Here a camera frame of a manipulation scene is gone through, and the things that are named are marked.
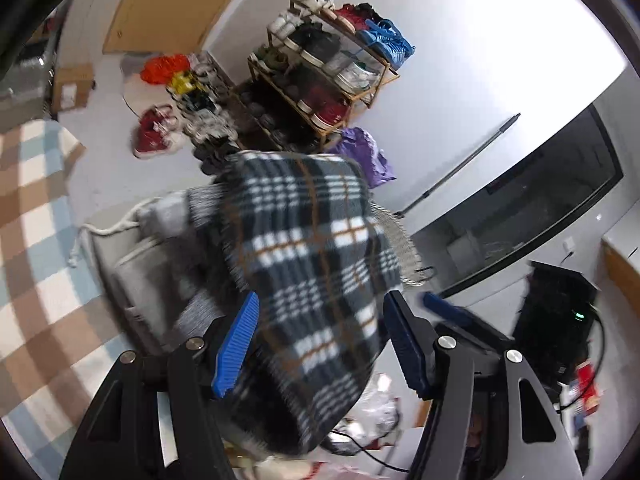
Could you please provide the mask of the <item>dark plaid fleece-lined garment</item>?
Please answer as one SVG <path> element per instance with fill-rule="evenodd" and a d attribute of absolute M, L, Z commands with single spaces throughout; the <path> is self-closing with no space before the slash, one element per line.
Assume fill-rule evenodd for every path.
<path fill-rule="evenodd" d="M 398 259 L 356 162 L 334 154 L 242 151 L 212 183 L 137 215 L 166 261 L 172 349 L 204 334 L 243 292 L 259 300 L 240 376 L 224 396 L 224 437 L 257 456 L 301 456 L 355 405 L 386 344 L 384 296 Z"/>

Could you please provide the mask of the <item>black metal pole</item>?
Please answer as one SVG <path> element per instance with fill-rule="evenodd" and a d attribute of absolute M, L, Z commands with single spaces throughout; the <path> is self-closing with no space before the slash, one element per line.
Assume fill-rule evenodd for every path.
<path fill-rule="evenodd" d="M 469 164 L 476 159 L 480 154 L 482 154 L 485 150 L 487 150 L 491 144 L 498 140 L 500 136 L 503 136 L 521 117 L 520 113 L 516 113 L 507 119 L 491 136 L 481 143 L 474 151 L 472 151 L 468 156 L 462 159 L 461 162 L 458 162 L 454 168 L 449 170 L 446 174 L 444 174 L 439 180 L 437 180 L 430 188 L 427 188 L 420 196 L 418 196 L 415 200 L 413 200 L 408 206 L 405 206 L 404 209 L 395 211 L 393 216 L 396 219 L 403 219 L 410 212 L 413 211 L 416 206 L 420 203 L 424 202 L 427 198 L 429 198 L 435 191 L 441 188 L 444 184 L 446 184 L 449 180 L 451 180 L 457 174 Z"/>

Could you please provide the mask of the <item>checkered blue brown bedspread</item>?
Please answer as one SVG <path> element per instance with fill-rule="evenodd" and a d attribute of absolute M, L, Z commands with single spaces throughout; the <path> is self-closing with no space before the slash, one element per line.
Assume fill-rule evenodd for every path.
<path fill-rule="evenodd" d="M 58 478 L 93 396 L 128 344 L 84 257 L 67 179 L 84 146 L 52 120 L 1 137 L 1 422 Z"/>

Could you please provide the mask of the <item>black box with light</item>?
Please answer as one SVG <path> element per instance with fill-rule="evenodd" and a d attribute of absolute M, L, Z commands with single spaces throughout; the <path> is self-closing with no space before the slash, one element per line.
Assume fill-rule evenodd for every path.
<path fill-rule="evenodd" d="M 589 358 L 598 289 L 581 273 L 531 261 L 512 338 L 540 382 L 569 384 Z"/>

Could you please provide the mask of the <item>purple cloth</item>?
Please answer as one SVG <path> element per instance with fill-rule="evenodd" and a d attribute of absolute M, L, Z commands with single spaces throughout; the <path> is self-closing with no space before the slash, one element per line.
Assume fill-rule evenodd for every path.
<path fill-rule="evenodd" d="M 354 160 L 373 190 L 396 179 L 396 174 L 370 132 L 360 127 L 345 128 L 329 153 Z"/>

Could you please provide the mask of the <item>wooden shoe rack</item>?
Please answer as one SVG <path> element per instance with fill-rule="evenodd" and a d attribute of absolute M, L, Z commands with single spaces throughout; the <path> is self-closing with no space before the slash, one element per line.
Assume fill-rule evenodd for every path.
<path fill-rule="evenodd" d="M 285 151 L 320 152 L 400 78 L 357 32 L 383 18 L 369 3 L 288 0 L 266 27 L 267 42 L 247 58 L 245 85 L 258 97 L 245 106 Z"/>

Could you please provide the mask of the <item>red sneakers pair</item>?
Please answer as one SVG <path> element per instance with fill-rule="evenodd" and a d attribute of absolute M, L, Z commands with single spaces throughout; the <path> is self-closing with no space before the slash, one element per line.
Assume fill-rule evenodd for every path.
<path fill-rule="evenodd" d="M 180 119 L 170 104 L 152 106 L 139 118 L 132 141 L 132 152 L 138 159 L 174 154 L 182 146 Z"/>

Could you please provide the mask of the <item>yellow black shoes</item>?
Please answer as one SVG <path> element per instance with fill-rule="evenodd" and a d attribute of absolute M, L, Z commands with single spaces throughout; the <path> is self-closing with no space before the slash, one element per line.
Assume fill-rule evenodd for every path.
<path fill-rule="evenodd" d="M 173 96 L 184 96 L 191 91 L 204 89 L 204 84 L 190 70 L 174 73 L 167 85 L 167 90 Z"/>

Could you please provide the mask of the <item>cardboard box with label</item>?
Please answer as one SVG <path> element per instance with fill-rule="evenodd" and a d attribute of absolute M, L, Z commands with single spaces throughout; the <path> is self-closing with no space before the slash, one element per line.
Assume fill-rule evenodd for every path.
<path fill-rule="evenodd" d="M 86 107 L 93 83 L 94 70 L 91 63 L 58 67 L 54 73 L 52 112 Z"/>

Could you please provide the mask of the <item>orange red cloth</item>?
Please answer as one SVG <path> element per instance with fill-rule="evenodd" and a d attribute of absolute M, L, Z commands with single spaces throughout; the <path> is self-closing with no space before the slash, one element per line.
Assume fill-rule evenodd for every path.
<path fill-rule="evenodd" d="M 190 61 L 183 54 L 154 56 L 145 62 L 140 78 L 147 84 L 166 86 L 176 73 L 185 72 L 190 68 Z"/>

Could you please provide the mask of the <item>brown wooden door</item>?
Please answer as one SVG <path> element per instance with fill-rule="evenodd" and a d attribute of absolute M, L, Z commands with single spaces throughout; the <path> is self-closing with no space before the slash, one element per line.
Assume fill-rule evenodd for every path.
<path fill-rule="evenodd" d="M 198 50 L 231 0 L 120 0 L 105 53 Z"/>

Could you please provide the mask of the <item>black wall television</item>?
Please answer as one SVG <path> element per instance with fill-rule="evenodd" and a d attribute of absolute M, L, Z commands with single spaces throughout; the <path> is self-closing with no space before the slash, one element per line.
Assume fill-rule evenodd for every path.
<path fill-rule="evenodd" d="M 500 177 L 411 237 L 428 287 L 454 296 L 526 257 L 622 180 L 594 105 Z"/>

